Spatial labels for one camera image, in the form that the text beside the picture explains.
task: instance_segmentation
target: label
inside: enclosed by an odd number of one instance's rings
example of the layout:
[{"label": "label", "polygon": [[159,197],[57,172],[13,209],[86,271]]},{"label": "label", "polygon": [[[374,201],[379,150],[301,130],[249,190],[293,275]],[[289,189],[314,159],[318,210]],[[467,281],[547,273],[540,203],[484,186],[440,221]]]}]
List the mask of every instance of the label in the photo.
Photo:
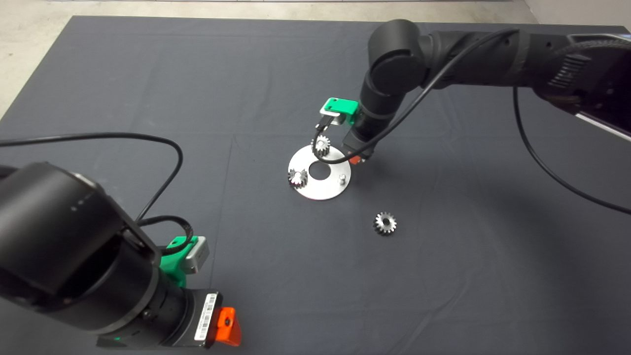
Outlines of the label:
[{"label": "label", "polygon": [[206,340],[206,334],[208,333],[208,327],[210,327],[210,319],[213,317],[213,309],[215,308],[215,301],[217,300],[216,293],[209,293],[206,295],[204,301],[204,308],[201,310],[201,316],[199,317],[199,323],[197,331],[195,332],[195,340]]}]

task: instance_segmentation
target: orange part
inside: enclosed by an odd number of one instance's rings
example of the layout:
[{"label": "orange part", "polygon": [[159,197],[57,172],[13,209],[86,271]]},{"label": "orange part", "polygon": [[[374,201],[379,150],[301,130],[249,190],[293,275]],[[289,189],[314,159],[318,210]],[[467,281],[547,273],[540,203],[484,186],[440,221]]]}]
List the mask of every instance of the orange part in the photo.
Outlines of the orange part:
[{"label": "orange part", "polygon": [[217,320],[217,335],[215,340],[230,346],[241,344],[241,327],[237,319],[237,310],[232,307],[222,307]]},{"label": "orange part", "polygon": [[357,163],[362,161],[362,157],[360,157],[359,155],[356,155],[354,157],[352,157],[351,159],[348,159],[348,162],[353,164],[353,165],[357,165]]}]

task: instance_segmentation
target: black cable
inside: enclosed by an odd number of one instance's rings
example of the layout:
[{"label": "black cable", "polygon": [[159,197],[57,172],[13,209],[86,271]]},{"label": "black cable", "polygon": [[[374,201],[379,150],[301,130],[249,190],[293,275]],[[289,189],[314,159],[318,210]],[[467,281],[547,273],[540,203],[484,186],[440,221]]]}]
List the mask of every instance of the black cable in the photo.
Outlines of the black cable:
[{"label": "black cable", "polygon": [[76,134],[68,134],[68,135],[58,135],[58,136],[43,136],[43,137],[33,137],[33,138],[24,138],[24,139],[14,139],[14,140],[0,140],[0,147],[17,147],[21,145],[32,145],[32,144],[42,144],[42,143],[55,143],[60,141],[75,141],[75,140],[93,140],[93,139],[108,139],[108,138],[123,138],[123,139],[133,139],[133,140],[144,140],[144,141],[154,141],[157,143],[163,143],[170,145],[177,152],[177,163],[175,168],[168,176],[167,180],[158,188],[158,191],[151,197],[149,202],[144,206],[136,220],[141,220],[144,215],[147,214],[147,211],[153,206],[153,204],[158,200],[160,195],[167,189],[167,186],[173,181],[177,173],[180,171],[182,167],[182,163],[184,161],[184,153],[180,146],[169,139],[144,135],[141,133],[129,133],[129,132],[103,132],[103,133],[76,133]]},{"label": "black cable", "polygon": [[568,182],[566,182],[561,177],[556,175],[552,170],[550,170],[550,168],[542,161],[542,159],[539,158],[539,155],[537,155],[537,153],[533,149],[533,146],[530,144],[530,141],[528,140],[528,137],[526,136],[526,132],[524,131],[524,125],[521,122],[521,113],[519,112],[519,94],[518,94],[517,87],[513,88],[513,108],[515,110],[515,120],[517,121],[517,128],[519,129],[519,135],[521,136],[521,140],[524,142],[524,145],[526,146],[528,153],[530,153],[530,156],[532,156],[534,161],[537,162],[537,164],[539,164],[539,166],[543,169],[543,171],[546,172],[546,174],[548,174],[552,179],[554,179],[556,182],[561,184],[561,186],[563,186],[564,188],[579,195],[580,197],[585,198],[586,200],[592,201],[593,203],[597,203],[598,205],[601,205],[603,207],[610,208],[612,210],[631,215],[631,209],[629,208],[625,208],[625,207],[618,206],[607,201],[600,200],[599,198],[593,197],[592,195],[589,195],[575,188],[574,186],[570,185]]},{"label": "black cable", "polygon": [[364,144],[361,148],[355,150],[354,152],[350,152],[349,154],[346,154],[342,158],[334,159],[334,160],[326,160],[324,158],[318,157],[318,155],[316,154],[317,137],[324,131],[324,128],[319,128],[317,130],[317,133],[315,134],[313,142],[311,143],[311,150],[313,151],[315,157],[317,157],[318,160],[320,160],[321,162],[326,163],[326,164],[339,164],[339,163],[343,163],[343,162],[346,162],[346,161],[350,160],[352,157],[355,157],[355,156],[359,155],[360,153],[364,152],[366,149],[374,146],[380,140],[382,140],[383,137],[387,136],[390,132],[392,132],[395,128],[397,128],[397,126],[399,126],[403,122],[403,120],[406,119],[410,115],[412,110],[414,110],[417,107],[417,105],[427,96],[427,94],[430,93],[430,91],[432,91],[434,86],[436,86],[436,84],[443,78],[443,76],[445,76],[445,74],[449,70],[451,70],[451,68],[453,68],[456,64],[458,64],[465,56],[467,56],[469,53],[471,53],[475,49],[479,48],[481,45],[483,45],[483,44],[485,44],[485,43],[487,43],[487,42],[489,42],[489,41],[491,41],[493,39],[496,39],[496,38],[499,38],[499,37],[503,37],[503,36],[506,36],[506,35],[512,35],[513,33],[516,33],[518,31],[519,30],[516,29],[516,28],[508,28],[508,29],[505,29],[505,30],[489,33],[488,35],[482,37],[480,40],[478,40],[476,42],[473,42],[467,48],[463,49],[460,53],[458,53],[458,55],[456,55],[453,59],[451,59],[438,72],[438,74],[436,74],[436,76],[423,89],[423,91],[421,91],[421,93],[419,93],[418,96],[416,96],[414,101],[412,101],[412,103],[410,105],[408,105],[405,110],[403,110],[403,113],[399,116],[399,118],[393,120],[392,123],[390,125],[388,125],[388,127],[386,127],[383,131],[381,131],[376,136],[374,136],[371,140],[368,141],[368,143]]},{"label": "black cable", "polygon": [[137,223],[139,227],[144,227],[144,226],[150,226],[152,224],[161,223],[161,222],[175,222],[178,225],[180,225],[180,227],[182,227],[182,229],[186,233],[186,240],[184,240],[184,242],[181,243],[180,245],[174,246],[172,248],[167,248],[166,246],[158,247],[160,251],[162,252],[162,256],[173,255],[175,253],[178,253],[184,250],[184,248],[186,248],[186,246],[191,242],[191,239],[193,238],[193,234],[194,234],[191,224],[188,223],[186,219],[183,219],[182,217],[175,216],[175,215],[159,215],[156,217],[141,219]]}]

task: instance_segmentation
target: gear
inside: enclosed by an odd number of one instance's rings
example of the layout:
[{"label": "gear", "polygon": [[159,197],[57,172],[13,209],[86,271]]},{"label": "gear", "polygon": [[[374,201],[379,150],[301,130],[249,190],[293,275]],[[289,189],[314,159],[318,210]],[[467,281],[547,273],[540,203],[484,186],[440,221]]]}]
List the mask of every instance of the gear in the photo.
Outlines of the gear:
[{"label": "gear", "polygon": [[372,225],[380,235],[389,236],[396,229],[396,219],[388,212],[381,212],[377,214]]},{"label": "gear", "polygon": [[331,141],[327,137],[319,135],[315,141],[315,154],[320,158],[325,157],[329,153],[330,148]]},{"label": "gear", "polygon": [[289,185],[296,189],[304,187],[307,184],[307,171],[296,171],[291,169],[287,174],[287,180],[289,180]]}]

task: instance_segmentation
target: table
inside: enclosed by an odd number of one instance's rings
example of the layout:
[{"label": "table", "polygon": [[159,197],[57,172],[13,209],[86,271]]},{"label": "table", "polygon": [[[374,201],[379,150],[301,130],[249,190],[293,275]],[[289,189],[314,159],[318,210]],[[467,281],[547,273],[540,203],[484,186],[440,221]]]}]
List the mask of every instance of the table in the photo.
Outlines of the table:
[{"label": "table", "polygon": [[[322,103],[358,97],[377,26],[74,17],[0,136],[132,131],[182,145],[182,172],[149,215],[182,215],[209,238],[211,258],[189,286],[221,290],[244,333],[240,348],[212,353],[629,353],[631,219],[572,195],[536,166],[508,89],[430,94],[333,200],[288,187],[287,163],[312,138]],[[522,106],[533,144],[559,175],[631,205],[631,145],[529,90]],[[345,130],[328,134],[339,144]],[[0,158],[90,176],[135,215],[175,155],[153,143],[95,141],[4,148]],[[383,210],[399,221],[391,238],[372,230]],[[162,244],[180,231],[147,233]],[[94,336],[5,301],[0,318],[6,354],[111,354]]]}]

